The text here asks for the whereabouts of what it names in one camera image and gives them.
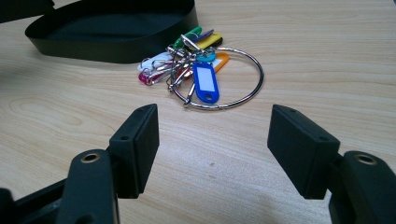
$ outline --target wooden table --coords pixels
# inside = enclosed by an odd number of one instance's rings
[[[56,7],[73,1],[55,1]],[[262,64],[245,105],[185,109],[136,64],[49,57],[24,35],[36,18],[0,24],[0,187],[19,199],[67,177],[80,152],[106,148],[139,106],[157,104],[161,145],[145,193],[120,200],[121,223],[331,223],[306,201],[266,141],[273,104],[297,109],[396,170],[396,6],[391,0],[197,0],[204,30]],[[219,72],[220,101],[249,93],[250,63]]]

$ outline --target orange key tag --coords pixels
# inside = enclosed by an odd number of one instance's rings
[[[212,62],[212,66],[215,68],[215,73],[217,73],[220,68],[230,60],[230,56],[225,52],[216,53],[216,59]]]

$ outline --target keychain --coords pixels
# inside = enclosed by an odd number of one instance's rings
[[[203,34],[201,32],[202,27],[196,27],[187,34],[180,35],[175,44],[166,48],[166,52],[144,60],[138,66],[139,79],[146,85],[153,85],[168,77],[166,79],[168,90],[182,100],[184,106],[196,109],[232,108],[252,99],[259,92],[264,80],[260,63],[240,49],[211,47],[222,42],[221,34],[214,30]],[[240,54],[253,61],[259,70],[260,78],[256,88],[247,96],[227,104],[217,105],[220,90],[216,73],[230,61],[229,53]],[[185,97],[178,91],[178,87],[188,78],[192,78],[192,84]],[[194,94],[200,103],[192,100]]]

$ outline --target key ring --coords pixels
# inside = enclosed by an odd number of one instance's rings
[[[248,54],[240,49],[217,47],[216,50],[224,50],[224,51],[231,51],[234,53],[239,53],[239,54],[242,54],[242,55],[248,57],[251,61],[253,61],[259,68],[259,72],[260,72],[260,79],[259,79],[259,82],[258,82],[256,88],[254,88],[254,90],[247,96],[245,96],[239,100],[230,102],[228,104],[203,105],[203,104],[195,103],[195,102],[191,101],[191,99],[188,99],[188,98],[184,97],[183,95],[181,95],[180,92],[177,90],[177,84],[175,83],[175,78],[174,78],[175,74],[172,74],[171,75],[172,81],[171,81],[171,85],[170,85],[171,91],[174,92],[175,95],[185,103],[184,106],[186,106],[186,107],[191,106],[193,108],[202,109],[202,110],[221,110],[221,109],[233,108],[233,107],[242,105],[242,104],[246,103],[247,101],[251,100],[259,92],[260,88],[262,87],[262,83],[264,81],[264,71],[262,70],[262,66],[260,65],[259,61],[257,61],[253,56],[251,56],[250,54]]]

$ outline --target black case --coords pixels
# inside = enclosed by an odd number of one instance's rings
[[[193,0],[82,0],[52,10],[25,34],[45,55],[139,63],[197,25]]]

